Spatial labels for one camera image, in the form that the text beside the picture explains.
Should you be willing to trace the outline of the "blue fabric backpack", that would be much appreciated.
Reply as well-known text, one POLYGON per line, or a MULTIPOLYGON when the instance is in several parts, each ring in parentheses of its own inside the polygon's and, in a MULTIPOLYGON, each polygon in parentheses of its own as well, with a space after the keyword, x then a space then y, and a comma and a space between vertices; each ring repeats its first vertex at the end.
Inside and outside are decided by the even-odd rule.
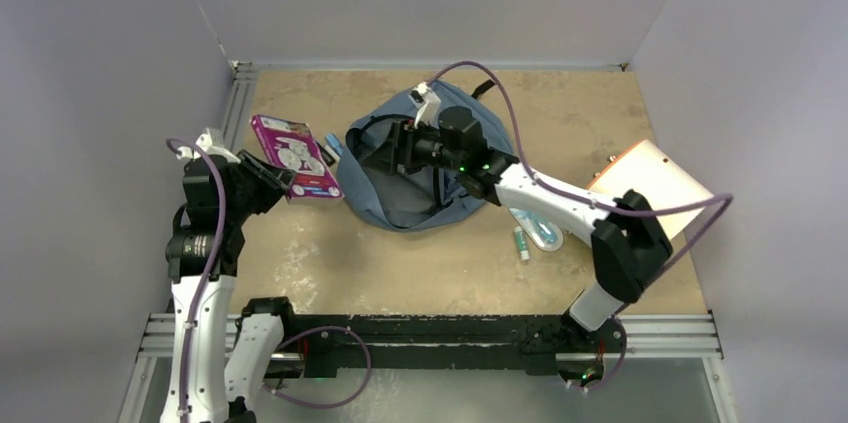
POLYGON ((383 230, 409 233, 459 223, 499 202, 495 186, 518 163, 501 119, 480 97, 436 81, 434 123, 416 123, 409 89, 355 121, 344 137, 336 177, 353 213, 383 230))

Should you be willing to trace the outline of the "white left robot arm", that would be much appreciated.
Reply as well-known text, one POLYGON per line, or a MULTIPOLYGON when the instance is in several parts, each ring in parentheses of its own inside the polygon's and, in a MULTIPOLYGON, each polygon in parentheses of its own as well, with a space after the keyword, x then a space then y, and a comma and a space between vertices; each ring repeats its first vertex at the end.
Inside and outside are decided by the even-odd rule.
POLYGON ((248 310, 248 333, 226 352, 228 311, 244 247, 242 226, 286 194, 292 170, 247 151, 198 156, 184 166, 185 203, 166 245, 174 305, 171 375, 163 422, 253 422, 256 394, 271 351, 297 342, 298 325, 283 315, 287 299, 263 299, 248 310))

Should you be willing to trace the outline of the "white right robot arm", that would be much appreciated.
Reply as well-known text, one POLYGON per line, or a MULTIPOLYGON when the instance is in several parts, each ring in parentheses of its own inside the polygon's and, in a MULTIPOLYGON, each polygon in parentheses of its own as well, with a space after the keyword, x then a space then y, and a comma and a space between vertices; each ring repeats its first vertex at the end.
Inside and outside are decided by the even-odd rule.
POLYGON ((564 342, 576 350, 596 342, 608 320, 639 300, 672 253, 642 194, 629 190, 610 197, 561 181, 546 183, 518 157, 490 145, 467 108, 441 111, 436 126, 410 119, 392 123, 384 141, 361 162, 386 175, 424 167, 452 171, 468 195, 541 216, 584 242, 592 252, 595 280, 561 324, 564 342))

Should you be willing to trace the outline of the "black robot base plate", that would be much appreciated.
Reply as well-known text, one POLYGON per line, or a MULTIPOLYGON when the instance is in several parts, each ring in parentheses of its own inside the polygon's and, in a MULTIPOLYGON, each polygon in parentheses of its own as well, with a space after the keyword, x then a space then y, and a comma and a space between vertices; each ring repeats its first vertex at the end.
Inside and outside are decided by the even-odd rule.
POLYGON ((307 378, 341 369, 514 370, 581 379, 624 347, 620 322, 588 332, 565 317, 528 315, 289 314, 271 340, 307 378))

